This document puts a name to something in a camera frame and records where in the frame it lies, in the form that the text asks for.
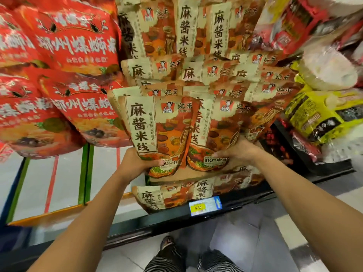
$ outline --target leg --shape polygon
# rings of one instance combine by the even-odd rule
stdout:
[[[174,239],[167,236],[160,245],[159,253],[148,263],[144,272],[185,272],[185,253]]]
[[[199,272],[243,272],[227,256],[219,250],[207,251],[202,254],[198,262]]]

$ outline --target floor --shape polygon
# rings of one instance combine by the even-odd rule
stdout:
[[[320,187],[363,212],[362,176],[359,167],[357,173],[330,180]],[[143,271],[167,234],[104,251],[97,272]],[[198,254],[208,247],[219,249],[246,272],[328,271],[318,256],[312,252],[306,256],[309,245],[278,199],[248,205],[170,234],[190,249],[188,272],[196,271]]]

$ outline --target red package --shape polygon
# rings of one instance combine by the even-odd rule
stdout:
[[[86,76],[30,69],[28,74],[89,143],[113,148],[132,145],[107,99],[107,91],[127,86],[121,72]]]
[[[39,52],[39,67],[92,75],[119,70],[121,33],[109,13],[80,1],[32,2],[13,16]]]
[[[0,74],[0,140],[24,157],[78,150],[83,138],[25,77]]]
[[[38,52],[10,11],[0,5],[0,67],[38,59]]]

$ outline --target foot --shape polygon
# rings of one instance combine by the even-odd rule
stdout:
[[[163,250],[165,247],[167,247],[170,244],[174,244],[174,238],[172,236],[166,236],[161,241],[160,250]]]

